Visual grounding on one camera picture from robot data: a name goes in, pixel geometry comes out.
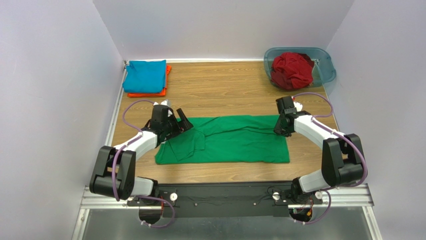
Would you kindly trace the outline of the green t shirt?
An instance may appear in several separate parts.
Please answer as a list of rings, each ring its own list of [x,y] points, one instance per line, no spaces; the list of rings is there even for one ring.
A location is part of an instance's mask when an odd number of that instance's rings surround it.
[[[158,165],[206,163],[288,164],[287,139],[274,133],[276,115],[190,117],[193,128],[162,144]]]

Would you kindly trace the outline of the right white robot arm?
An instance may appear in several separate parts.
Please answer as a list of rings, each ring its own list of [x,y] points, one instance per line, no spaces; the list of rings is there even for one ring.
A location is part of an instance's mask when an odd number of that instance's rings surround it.
[[[274,133],[290,137],[303,135],[322,151],[321,168],[292,180],[288,198],[298,202],[318,191],[334,187],[362,184],[368,175],[361,139],[356,134],[344,134],[318,121],[303,110],[291,96],[275,101],[278,119]]]

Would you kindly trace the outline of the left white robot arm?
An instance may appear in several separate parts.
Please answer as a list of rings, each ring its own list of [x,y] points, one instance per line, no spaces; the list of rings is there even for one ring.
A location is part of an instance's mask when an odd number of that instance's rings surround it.
[[[173,110],[166,104],[154,104],[151,118],[137,134],[122,144],[99,149],[89,190],[93,194],[127,200],[130,197],[154,197],[158,182],[136,176],[136,161],[193,128],[182,109]]]

